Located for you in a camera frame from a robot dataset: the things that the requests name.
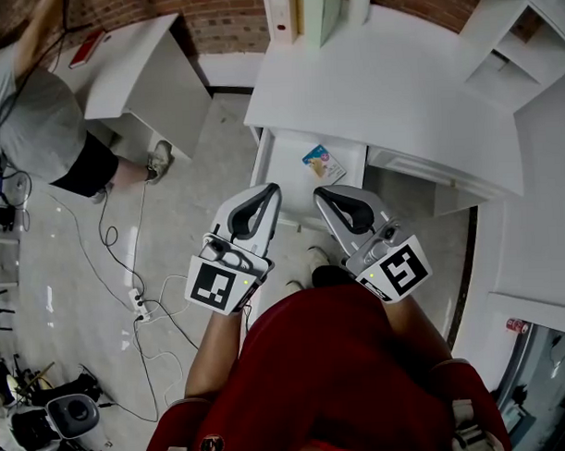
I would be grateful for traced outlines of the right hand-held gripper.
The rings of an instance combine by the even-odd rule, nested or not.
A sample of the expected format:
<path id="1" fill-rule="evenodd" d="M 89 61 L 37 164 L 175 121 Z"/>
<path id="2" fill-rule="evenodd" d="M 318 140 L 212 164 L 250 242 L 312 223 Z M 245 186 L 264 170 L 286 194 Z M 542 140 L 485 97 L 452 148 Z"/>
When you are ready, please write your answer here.
<path id="1" fill-rule="evenodd" d="M 383 202 L 353 186 L 321 186 L 314 203 L 336 242 L 347 255 L 345 269 L 385 303 L 408 297 L 432 275 L 418 238 Z"/>

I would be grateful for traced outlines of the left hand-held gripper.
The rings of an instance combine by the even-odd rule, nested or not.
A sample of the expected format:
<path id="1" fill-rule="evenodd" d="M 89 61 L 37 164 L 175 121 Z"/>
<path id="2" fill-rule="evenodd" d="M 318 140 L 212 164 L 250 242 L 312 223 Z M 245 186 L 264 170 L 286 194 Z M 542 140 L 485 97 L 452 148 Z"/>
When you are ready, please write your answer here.
<path id="1" fill-rule="evenodd" d="M 218 208 L 201 252 L 191 257 L 185 300 L 224 315 L 243 308 L 271 271 L 267 250 L 281 203 L 280 187 L 269 182 Z"/>

